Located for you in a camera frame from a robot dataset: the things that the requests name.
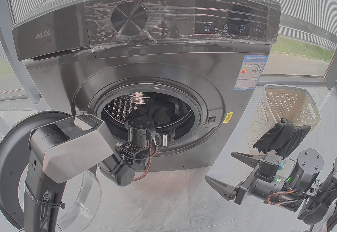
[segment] yellow warning sticker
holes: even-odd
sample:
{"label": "yellow warning sticker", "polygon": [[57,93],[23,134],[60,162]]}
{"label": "yellow warning sticker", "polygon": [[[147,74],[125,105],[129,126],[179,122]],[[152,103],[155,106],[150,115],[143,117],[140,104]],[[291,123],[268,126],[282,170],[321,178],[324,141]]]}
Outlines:
{"label": "yellow warning sticker", "polygon": [[228,123],[233,115],[233,112],[228,112],[223,123]]}

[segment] black cloth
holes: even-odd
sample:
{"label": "black cloth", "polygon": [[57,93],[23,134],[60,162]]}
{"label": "black cloth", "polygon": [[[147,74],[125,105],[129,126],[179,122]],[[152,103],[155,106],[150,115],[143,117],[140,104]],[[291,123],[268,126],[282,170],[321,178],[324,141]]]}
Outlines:
{"label": "black cloth", "polygon": [[292,122],[283,117],[272,129],[260,137],[253,147],[264,154],[275,150],[276,154],[284,159],[301,144],[310,129],[311,125],[294,126]]}
{"label": "black cloth", "polygon": [[130,112],[126,119],[149,117],[154,120],[155,127],[162,127],[170,123],[175,113],[174,103],[160,94],[151,96],[146,104],[138,105],[137,107],[138,109]]}

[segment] grass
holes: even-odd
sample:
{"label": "grass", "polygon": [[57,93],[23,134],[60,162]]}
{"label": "grass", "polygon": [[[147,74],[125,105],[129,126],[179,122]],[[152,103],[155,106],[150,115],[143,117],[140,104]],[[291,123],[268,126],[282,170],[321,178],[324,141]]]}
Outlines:
{"label": "grass", "polygon": [[0,60],[0,76],[5,76],[9,73],[12,73],[13,70],[11,68],[11,65],[9,64],[8,60],[5,59],[1,59]]}
{"label": "grass", "polygon": [[334,53],[332,49],[326,49],[318,45],[293,40],[284,36],[278,36],[277,43],[272,47],[272,52],[296,54],[324,62],[330,62]]}

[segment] white plastic basket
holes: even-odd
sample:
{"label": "white plastic basket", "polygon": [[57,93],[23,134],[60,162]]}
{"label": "white plastic basket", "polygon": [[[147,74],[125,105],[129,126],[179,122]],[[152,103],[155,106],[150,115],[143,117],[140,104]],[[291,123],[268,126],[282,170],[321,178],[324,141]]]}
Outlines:
{"label": "white plastic basket", "polygon": [[253,145],[282,117],[286,117],[295,126],[311,125],[311,130],[321,122],[317,105],[307,90],[285,85],[265,85],[247,127],[248,144],[252,154],[264,155],[257,152]]}

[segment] control knob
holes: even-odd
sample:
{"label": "control knob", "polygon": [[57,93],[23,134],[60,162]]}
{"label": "control knob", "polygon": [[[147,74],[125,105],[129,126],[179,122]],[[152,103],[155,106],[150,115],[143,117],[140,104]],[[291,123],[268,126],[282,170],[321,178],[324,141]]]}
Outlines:
{"label": "control knob", "polygon": [[111,22],[115,30],[121,35],[133,36],[141,32],[147,20],[146,12],[137,2],[119,4],[111,15]]}

